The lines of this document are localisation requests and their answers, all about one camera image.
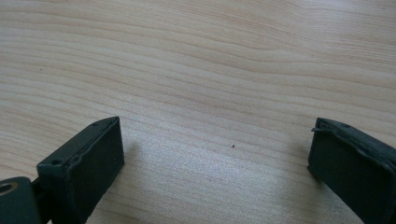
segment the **dark green foam block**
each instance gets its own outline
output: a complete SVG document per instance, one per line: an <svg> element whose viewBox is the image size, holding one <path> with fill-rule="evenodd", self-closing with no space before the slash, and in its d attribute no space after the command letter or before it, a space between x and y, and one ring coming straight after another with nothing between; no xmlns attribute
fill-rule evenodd
<svg viewBox="0 0 396 224"><path fill-rule="evenodd" d="M37 165L56 224L85 223L124 164L120 118L89 125Z"/></svg>
<svg viewBox="0 0 396 224"><path fill-rule="evenodd" d="M396 223L396 149L345 123L319 118L308 170L366 224Z"/></svg>

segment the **metal ring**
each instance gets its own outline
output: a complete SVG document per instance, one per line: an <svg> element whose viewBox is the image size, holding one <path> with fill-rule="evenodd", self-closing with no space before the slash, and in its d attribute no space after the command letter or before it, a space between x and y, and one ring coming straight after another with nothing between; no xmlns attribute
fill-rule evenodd
<svg viewBox="0 0 396 224"><path fill-rule="evenodd" d="M12 190L18 187L17 182L10 182L10 183L4 183L0 185L0 196L6 195L10 193Z"/></svg>

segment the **dark green object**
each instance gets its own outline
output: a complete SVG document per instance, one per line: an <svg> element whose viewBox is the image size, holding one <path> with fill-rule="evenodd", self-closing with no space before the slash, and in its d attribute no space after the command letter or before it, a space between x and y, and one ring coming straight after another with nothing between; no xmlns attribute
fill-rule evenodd
<svg viewBox="0 0 396 224"><path fill-rule="evenodd" d="M21 177L14 190L0 193L2 207L20 208L0 209L0 224L85 223L123 164L120 119L99 120L40 162L32 184ZM21 214L29 221L19 221Z"/></svg>
<svg viewBox="0 0 396 224"><path fill-rule="evenodd" d="M396 149L345 123L318 119L308 170L366 224L396 223Z"/></svg>

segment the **wood grain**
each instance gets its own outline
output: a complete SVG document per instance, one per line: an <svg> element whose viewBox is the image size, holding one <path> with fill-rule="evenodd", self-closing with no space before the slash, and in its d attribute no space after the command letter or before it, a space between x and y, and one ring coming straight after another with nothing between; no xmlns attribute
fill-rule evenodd
<svg viewBox="0 0 396 224"><path fill-rule="evenodd" d="M306 170L317 117L396 147L396 3L0 1L0 179L119 115L88 223L361 223Z"/></svg>

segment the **light wood surface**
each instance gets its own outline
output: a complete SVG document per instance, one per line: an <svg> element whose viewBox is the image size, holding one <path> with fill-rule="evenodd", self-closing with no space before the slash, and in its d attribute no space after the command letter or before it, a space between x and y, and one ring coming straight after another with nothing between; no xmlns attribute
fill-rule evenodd
<svg viewBox="0 0 396 224"><path fill-rule="evenodd" d="M361 223L307 172L317 117L396 147L396 2L0 1L0 179L118 115L88 223Z"/></svg>

